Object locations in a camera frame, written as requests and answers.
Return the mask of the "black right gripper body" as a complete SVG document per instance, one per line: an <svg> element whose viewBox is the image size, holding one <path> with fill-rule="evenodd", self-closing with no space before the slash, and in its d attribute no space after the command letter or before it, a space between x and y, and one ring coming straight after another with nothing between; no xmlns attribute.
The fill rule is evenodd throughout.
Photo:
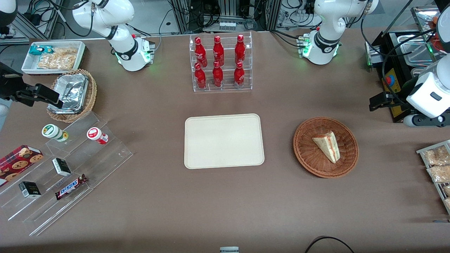
<svg viewBox="0 0 450 253"><path fill-rule="evenodd" d="M22 75L0 63L0 97L32 107L35 103L33 86L24 82Z"/></svg>

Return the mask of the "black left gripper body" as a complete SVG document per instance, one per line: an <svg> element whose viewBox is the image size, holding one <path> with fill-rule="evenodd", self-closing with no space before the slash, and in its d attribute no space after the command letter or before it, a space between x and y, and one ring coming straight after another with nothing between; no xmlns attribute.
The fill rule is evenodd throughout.
<svg viewBox="0 0 450 253"><path fill-rule="evenodd" d="M393 108L396 106L400 106L402 109L409 108L409 104L406 102L405 99L402 99L398 95L398 93L385 91L384 94L385 94L384 96L386 99L384 107Z"/></svg>

